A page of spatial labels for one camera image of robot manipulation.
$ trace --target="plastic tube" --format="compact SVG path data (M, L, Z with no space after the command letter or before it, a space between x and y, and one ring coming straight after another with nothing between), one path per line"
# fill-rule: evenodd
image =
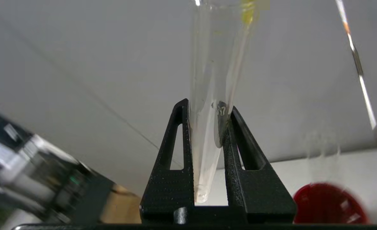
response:
M232 110L254 0L193 0L190 128L196 203L208 199Z

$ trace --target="white wall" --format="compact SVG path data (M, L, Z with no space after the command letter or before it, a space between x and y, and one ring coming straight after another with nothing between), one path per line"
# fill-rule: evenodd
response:
M377 118L377 0L345 4ZM0 0L0 112L142 194L189 55L189 0ZM270 1L235 105L270 160L323 126L376 146L333 1Z

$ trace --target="textured black plastic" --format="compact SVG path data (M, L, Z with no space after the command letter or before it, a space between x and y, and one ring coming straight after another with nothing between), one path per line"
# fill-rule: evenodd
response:
M224 157L229 205L244 206L250 224L292 223L296 204L235 107L228 124Z
M170 170L179 124L183 126L184 168ZM194 206L188 100L174 106L152 174L140 203L143 223L173 223L174 211Z

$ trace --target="red lid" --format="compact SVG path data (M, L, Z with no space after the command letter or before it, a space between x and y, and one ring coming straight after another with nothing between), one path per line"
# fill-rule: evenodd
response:
M366 213L347 191L327 183L305 185L294 195L296 224L369 224Z

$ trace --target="white surface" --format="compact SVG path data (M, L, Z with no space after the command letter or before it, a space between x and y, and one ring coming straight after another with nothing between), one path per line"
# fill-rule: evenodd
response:
M189 1L0 0L0 113L141 195L189 96ZM377 118L377 0L345 7ZM334 1L271 0L245 59L234 105L269 160L321 126L376 146Z
M306 159L272 163L272 166L292 196L311 181ZM342 155L340 171L347 189L361 201L371 222L377 224L377 150ZM228 205L223 169L215 173L204 205Z
M0 230L12 230L14 227L21 224L39 224L39 223L41 223L41 220L38 219L36 216L26 211L22 211L21 209L17 209L8 218L8 220L0 228Z

